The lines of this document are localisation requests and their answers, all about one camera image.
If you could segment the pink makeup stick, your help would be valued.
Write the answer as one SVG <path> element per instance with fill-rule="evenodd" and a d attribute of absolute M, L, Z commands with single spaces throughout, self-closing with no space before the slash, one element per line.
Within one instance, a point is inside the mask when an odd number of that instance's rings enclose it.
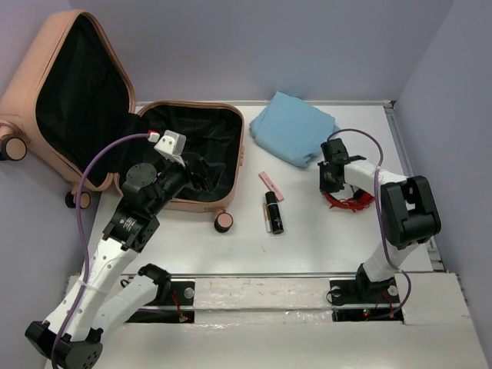
<path fill-rule="evenodd" d="M 278 189 L 277 185 L 270 179 L 270 177 L 264 171 L 260 172 L 258 174 L 258 177 L 263 181 L 263 183 L 265 184 L 265 186 L 268 188 L 269 191 L 274 192 L 276 199 L 278 201 L 284 200 L 284 196 L 281 193 L 281 191 Z"/>

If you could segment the black cosmetic bottle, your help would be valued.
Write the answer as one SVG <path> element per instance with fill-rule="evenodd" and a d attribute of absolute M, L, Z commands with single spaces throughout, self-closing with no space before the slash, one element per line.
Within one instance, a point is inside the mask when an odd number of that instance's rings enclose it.
<path fill-rule="evenodd" d="M 282 234 L 284 232 L 284 225 L 281 219 L 278 200 L 273 191 L 268 191 L 265 193 L 265 204 L 270 222 L 271 233 Z"/>

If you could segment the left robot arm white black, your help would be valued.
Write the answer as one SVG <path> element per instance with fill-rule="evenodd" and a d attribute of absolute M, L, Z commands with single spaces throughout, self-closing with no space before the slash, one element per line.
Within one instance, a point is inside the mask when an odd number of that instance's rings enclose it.
<path fill-rule="evenodd" d="M 128 170 L 123 197 L 83 275 L 46 319 L 33 321 L 25 332 L 54 368 L 94 367 L 115 330 L 145 304 L 168 299 L 171 275 L 154 264 L 142 267 L 113 298 L 108 295 L 157 231 L 158 213 L 186 185 L 213 192 L 224 169 L 220 163 L 189 158 L 184 163 L 171 163 L 162 172 L 149 163 Z"/>

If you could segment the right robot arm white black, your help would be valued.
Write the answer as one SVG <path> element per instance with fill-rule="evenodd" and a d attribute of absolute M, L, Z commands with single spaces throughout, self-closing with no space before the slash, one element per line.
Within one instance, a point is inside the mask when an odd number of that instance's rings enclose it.
<path fill-rule="evenodd" d="M 420 244 L 441 230 L 429 181 L 381 169 L 348 154 L 343 141 L 321 144 L 320 191 L 332 208 L 354 213 L 376 206 L 381 242 L 351 280 L 333 280 L 327 301 L 334 306 L 374 304 L 395 289 L 394 276 Z"/>

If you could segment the beige white concealer tube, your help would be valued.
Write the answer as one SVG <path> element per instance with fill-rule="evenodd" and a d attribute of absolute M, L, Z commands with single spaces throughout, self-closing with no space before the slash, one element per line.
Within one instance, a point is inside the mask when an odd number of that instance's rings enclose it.
<path fill-rule="evenodd" d="M 262 208 L 263 208 L 263 212 L 264 212 L 264 221 L 265 221 L 266 231 L 267 231 L 267 233 L 271 233 L 270 215 L 268 212 L 268 205 L 265 201 L 262 204 Z"/>

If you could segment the red corded headphones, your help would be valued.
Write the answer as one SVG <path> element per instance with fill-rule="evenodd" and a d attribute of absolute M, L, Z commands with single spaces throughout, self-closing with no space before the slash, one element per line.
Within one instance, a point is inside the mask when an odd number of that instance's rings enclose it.
<path fill-rule="evenodd" d="M 348 199 L 337 199 L 332 194 L 328 193 L 324 193 L 324 196 L 330 204 L 330 208 L 349 210 L 354 213 L 369 208 L 375 200 L 373 195 L 362 189 L 353 191 L 352 197 Z"/>

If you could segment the pink hard-shell suitcase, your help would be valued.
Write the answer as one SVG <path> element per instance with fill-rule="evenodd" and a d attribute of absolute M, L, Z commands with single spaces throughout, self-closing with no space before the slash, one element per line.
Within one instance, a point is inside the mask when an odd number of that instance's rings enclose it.
<path fill-rule="evenodd" d="M 157 101 L 137 108 L 135 91 L 98 20 L 83 10 L 50 15 L 1 99 L 1 158 L 28 151 L 70 185 L 65 203 L 88 207 L 93 191 L 120 188 L 139 162 L 162 157 L 141 133 L 186 136 L 183 157 L 225 163 L 218 186 L 198 200 L 174 199 L 172 210 L 211 212 L 218 232 L 234 223 L 234 198 L 244 157 L 244 118 L 235 107 L 199 101 Z"/>

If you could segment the light blue cloth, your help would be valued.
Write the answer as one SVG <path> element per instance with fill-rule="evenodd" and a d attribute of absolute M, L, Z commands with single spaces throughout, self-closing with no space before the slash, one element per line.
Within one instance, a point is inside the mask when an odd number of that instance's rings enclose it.
<path fill-rule="evenodd" d="M 278 91 L 249 129 L 254 142 L 265 151 L 290 165 L 307 168 L 338 126 L 332 115 Z"/>

